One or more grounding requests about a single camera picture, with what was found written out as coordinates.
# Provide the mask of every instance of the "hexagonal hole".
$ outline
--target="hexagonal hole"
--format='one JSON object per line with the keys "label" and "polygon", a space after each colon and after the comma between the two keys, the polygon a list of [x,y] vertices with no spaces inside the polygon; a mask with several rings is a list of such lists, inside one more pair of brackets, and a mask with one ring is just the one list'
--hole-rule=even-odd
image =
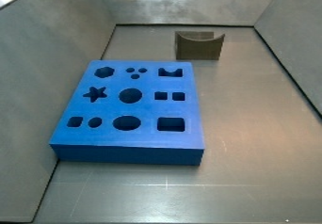
{"label": "hexagonal hole", "polygon": [[103,67],[101,69],[97,69],[95,76],[99,78],[106,78],[106,77],[111,77],[114,74],[115,74],[115,69],[110,67]]}

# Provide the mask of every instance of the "square hole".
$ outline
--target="square hole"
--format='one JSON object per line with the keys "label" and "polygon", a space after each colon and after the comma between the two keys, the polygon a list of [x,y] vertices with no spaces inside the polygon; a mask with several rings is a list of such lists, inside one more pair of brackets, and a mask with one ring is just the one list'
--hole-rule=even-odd
{"label": "square hole", "polygon": [[83,122],[83,117],[71,117],[67,123],[69,127],[79,127]]}
{"label": "square hole", "polygon": [[184,92],[174,92],[173,93],[173,100],[174,101],[185,101],[186,100],[186,95]]}
{"label": "square hole", "polygon": [[168,100],[168,92],[156,92],[156,100]]}
{"label": "square hole", "polygon": [[184,118],[158,118],[158,130],[184,132],[185,131],[185,119]]}

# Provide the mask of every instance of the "star-shaped hole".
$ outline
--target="star-shaped hole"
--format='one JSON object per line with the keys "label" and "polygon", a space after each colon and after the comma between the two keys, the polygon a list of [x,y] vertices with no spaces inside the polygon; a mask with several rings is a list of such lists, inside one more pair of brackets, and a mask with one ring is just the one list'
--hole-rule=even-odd
{"label": "star-shaped hole", "polygon": [[91,98],[91,103],[97,101],[98,98],[106,98],[107,95],[105,93],[106,87],[95,88],[90,87],[90,92],[83,95],[83,97]]}

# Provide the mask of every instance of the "metal enclosure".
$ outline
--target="metal enclosure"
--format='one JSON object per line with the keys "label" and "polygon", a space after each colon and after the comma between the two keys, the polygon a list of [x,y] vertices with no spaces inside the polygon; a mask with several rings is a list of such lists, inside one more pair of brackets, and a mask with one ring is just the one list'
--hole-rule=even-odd
{"label": "metal enclosure", "polygon": [[322,0],[274,0],[256,29],[322,114]]}
{"label": "metal enclosure", "polygon": [[35,223],[322,222],[322,124],[253,28],[118,26],[105,59],[176,59],[176,32],[226,33],[193,61],[198,168],[61,162]]}
{"label": "metal enclosure", "polygon": [[18,0],[0,11],[0,221],[33,221],[54,128],[114,28],[105,0]]}

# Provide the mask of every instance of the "arch-shaped hole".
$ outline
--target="arch-shaped hole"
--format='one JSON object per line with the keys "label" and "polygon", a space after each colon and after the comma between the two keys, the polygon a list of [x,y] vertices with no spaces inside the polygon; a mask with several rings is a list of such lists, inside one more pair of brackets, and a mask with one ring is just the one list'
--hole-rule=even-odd
{"label": "arch-shaped hole", "polygon": [[141,100],[142,92],[137,88],[129,88],[121,92],[118,97],[125,103],[133,104]]}
{"label": "arch-shaped hole", "polygon": [[122,131],[132,131],[140,128],[141,120],[134,116],[121,116],[114,120],[114,126]]}
{"label": "arch-shaped hole", "polygon": [[106,77],[111,77],[114,74],[115,74],[115,69],[110,67],[103,67],[101,69],[97,69],[95,76],[99,78],[106,78]]}
{"label": "arch-shaped hole", "polygon": [[67,127],[79,127],[83,122],[83,117],[71,117],[67,123]]}
{"label": "arch-shaped hole", "polygon": [[160,69],[160,77],[184,77],[184,69],[170,72],[165,68]]}
{"label": "arch-shaped hole", "polygon": [[98,128],[98,126],[99,126],[102,123],[103,123],[102,118],[95,117],[95,118],[93,118],[93,119],[89,121],[89,126],[90,126],[91,128]]}

